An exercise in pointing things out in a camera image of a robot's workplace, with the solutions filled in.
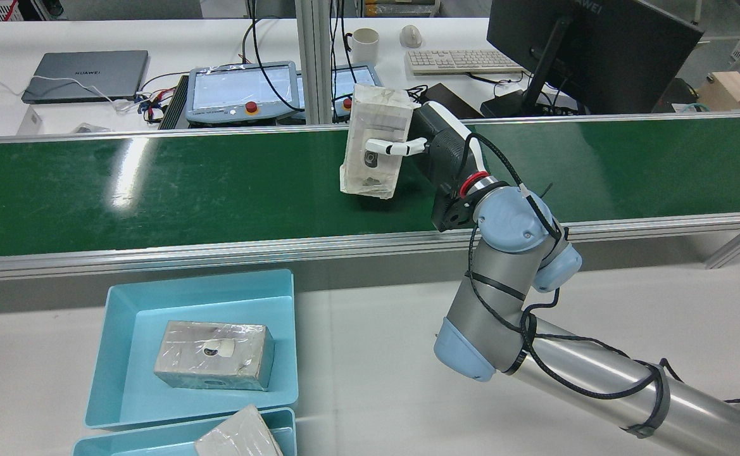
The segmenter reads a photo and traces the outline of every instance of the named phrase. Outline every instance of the cable tie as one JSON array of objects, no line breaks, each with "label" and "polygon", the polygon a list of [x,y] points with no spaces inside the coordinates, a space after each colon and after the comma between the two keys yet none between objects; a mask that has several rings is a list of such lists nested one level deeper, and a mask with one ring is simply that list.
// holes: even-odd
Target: cable tie
[{"label": "cable tie", "polygon": [[651,415],[648,416],[645,422],[629,427],[621,427],[621,429],[636,436],[636,438],[645,439],[653,436],[654,432],[662,426],[662,422],[668,416],[668,408],[670,408],[671,404],[671,391],[668,387],[668,377],[665,375],[665,370],[662,366],[659,364],[645,363],[645,361],[637,362],[648,367],[652,372],[655,370],[658,372],[654,381],[656,383],[656,401],[654,402],[654,408],[651,409]]}]

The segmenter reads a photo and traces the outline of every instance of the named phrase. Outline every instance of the laptop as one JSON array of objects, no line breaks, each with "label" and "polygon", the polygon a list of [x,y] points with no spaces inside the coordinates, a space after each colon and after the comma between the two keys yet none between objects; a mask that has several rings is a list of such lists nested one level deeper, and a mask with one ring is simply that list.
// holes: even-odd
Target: laptop
[{"label": "laptop", "polygon": [[[133,100],[147,65],[146,50],[112,50],[45,54],[35,75],[71,78],[83,86],[97,87],[111,100]],[[32,78],[22,101],[30,105],[106,101],[72,80]]]}]

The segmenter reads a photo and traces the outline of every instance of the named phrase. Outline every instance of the white table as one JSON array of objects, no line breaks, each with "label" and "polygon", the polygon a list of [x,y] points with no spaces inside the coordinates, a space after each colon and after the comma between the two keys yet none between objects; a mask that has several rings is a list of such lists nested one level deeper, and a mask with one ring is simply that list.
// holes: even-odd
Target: white table
[{"label": "white table", "polygon": [[[442,82],[477,109],[483,101],[492,98],[492,84],[470,80],[464,75],[413,76],[404,64],[407,48],[398,40],[399,32],[409,23],[422,31],[421,49],[492,49],[485,39],[487,18],[354,18],[346,20],[346,32],[358,27],[379,31],[376,70],[387,87],[407,89],[418,84],[432,86]],[[144,80],[196,67],[237,63],[243,32],[250,24],[249,20],[0,23],[0,81],[15,92],[22,91],[47,52],[146,49],[150,63]],[[295,20],[263,20],[257,28],[263,61],[292,60],[300,64]],[[254,61],[250,43],[246,44],[246,52]],[[337,63],[346,63],[339,39]],[[153,81],[147,89],[172,87],[178,78],[170,76]],[[497,93],[514,89],[499,87]],[[19,96],[0,87],[0,105],[21,103]],[[68,133],[81,122],[117,132],[156,129],[136,112],[117,115],[107,102],[37,104],[34,109],[43,118],[43,134]]]},{"label": "white table", "polygon": [[[740,396],[740,263],[705,272],[674,237],[583,254],[590,269],[540,317],[641,360],[666,356],[692,386]],[[643,258],[654,266],[621,267]],[[419,277],[459,278],[463,258],[294,266],[298,289],[331,284],[296,297],[300,456],[670,454],[508,376],[477,383],[440,364],[434,335],[458,282],[388,285],[412,280],[402,274],[415,265]],[[339,289],[351,274],[376,285]],[[94,308],[0,314],[0,454],[65,455],[103,432],[82,424],[103,322],[96,291]],[[72,302],[68,286],[60,294],[54,306]]]}]

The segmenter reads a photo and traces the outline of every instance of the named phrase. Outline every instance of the white mug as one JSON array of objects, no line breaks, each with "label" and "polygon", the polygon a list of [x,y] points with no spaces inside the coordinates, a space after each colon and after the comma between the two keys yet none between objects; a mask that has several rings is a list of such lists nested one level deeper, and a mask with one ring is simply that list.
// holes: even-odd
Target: white mug
[{"label": "white mug", "polygon": [[378,32],[372,28],[358,28],[346,34],[350,61],[367,61],[373,65],[378,62]]}]

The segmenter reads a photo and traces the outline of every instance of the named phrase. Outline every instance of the blue plastic bin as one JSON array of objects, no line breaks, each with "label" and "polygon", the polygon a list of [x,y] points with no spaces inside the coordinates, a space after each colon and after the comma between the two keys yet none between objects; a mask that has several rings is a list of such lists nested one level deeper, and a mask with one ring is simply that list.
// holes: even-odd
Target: blue plastic bin
[{"label": "blue plastic bin", "polygon": [[[283,456],[296,456],[297,427],[294,412],[289,408],[277,408],[263,410],[260,414],[277,439]],[[193,442],[226,418],[228,417],[201,419],[91,436],[74,445],[72,456],[197,456]]]},{"label": "blue plastic bin", "polygon": [[[268,391],[171,388],[153,374],[167,321],[265,324],[275,353]],[[89,428],[221,416],[294,404],[299,387],[294,277],[288,269],[112,286],[85,413]]]}]

